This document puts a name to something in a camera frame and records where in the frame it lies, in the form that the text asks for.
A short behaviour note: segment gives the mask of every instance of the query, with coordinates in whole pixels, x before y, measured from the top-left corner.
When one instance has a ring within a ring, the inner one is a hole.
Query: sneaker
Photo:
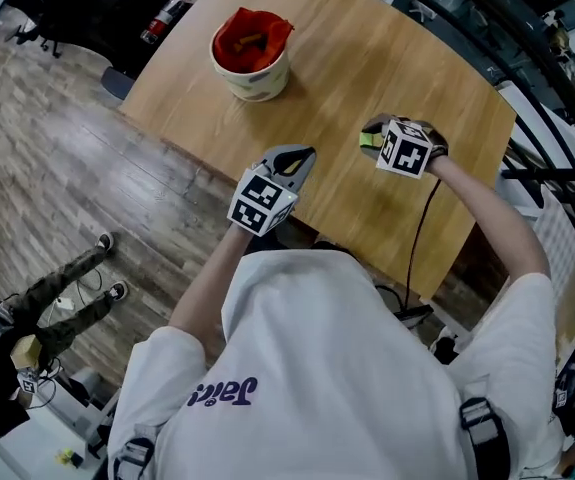
[[[96,247],[103,247],[107,252],[111,251],[112,247],[114,247],[114,235],[111,233],[103,233],[98,237]]]
[[[119,300],[123,300],[127,297],[129,293],[129,288],[127,288],[127,283],[125,281],[118,281],[114,283],[112,287],[109,289],[109,295],[114,299],[114,302],[118,302]]]

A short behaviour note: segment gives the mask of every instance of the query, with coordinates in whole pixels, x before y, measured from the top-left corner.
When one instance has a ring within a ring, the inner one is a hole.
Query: wooden table
[[[212,34],[239,7],[295,26],[292,77],[269,102],[236,99],[214,72]],[[436,182],[375,169],[359,152],[381,112],[433,123],[450,155],[492,184],[515,114],[482,76],[421,25],[379,0],[198,0],[149,62],[122,106],[138,127],[237,181],[272,146],[312,145],[318,160],[295,216],[405,283],[411,246]],[[473,219],[446,187],[418,243],[412,289],[431,297]]]

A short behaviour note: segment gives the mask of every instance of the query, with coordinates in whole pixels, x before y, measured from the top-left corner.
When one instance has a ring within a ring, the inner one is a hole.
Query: red cloth
[[[255,73],[276,61],[293,29],[291,23],[274,13],[241,7],[216,34],[214,57],[234,73]],[[240,44],[241,39],[257,34],[262,35],[261,40]]]

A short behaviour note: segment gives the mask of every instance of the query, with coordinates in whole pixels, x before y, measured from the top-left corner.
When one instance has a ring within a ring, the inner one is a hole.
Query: laminate floor
[[[224,234],[233,189],[125,122],[120,102],[99,83],[105,59],[64,45],[56,60],[38,42],[5,43],[24,16],[4,7],[0,19],[0,299],[91,247],[101,232],[117,232],[117,254],[99,271],[105,288],[125,279],[130,295],[62,355],[67,373],[91,365],[117,386],[132,346],[166,323]],[[437,295],[467,327],[500,282],[467,279],[471,258],[481,257],[474,241]],[[98,277],[84,282],[97,285]],[[98,292],[81,293],[88,301]],[[64,296],[82,307],[75,286]],[[66,317],[56,309],[51,320]]]

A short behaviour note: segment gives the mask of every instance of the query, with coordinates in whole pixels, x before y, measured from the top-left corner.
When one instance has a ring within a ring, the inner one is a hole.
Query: camouflage pants
[[[104,292],[71,318],[49,327],[35,329],[43,312],[63,290],[102,263],[106,256],[107,251],[104,248],[94,247],[71,263],[43,277],[22,295],[14,295],[3,303],[14,318],[16,327],[32,329],[27,334],[36,332],[36,337],[43,346],[40,353],[41,368],[49,366],[55,357],[71,346],[76,336],[109,313],[113,299],[109,292]]]

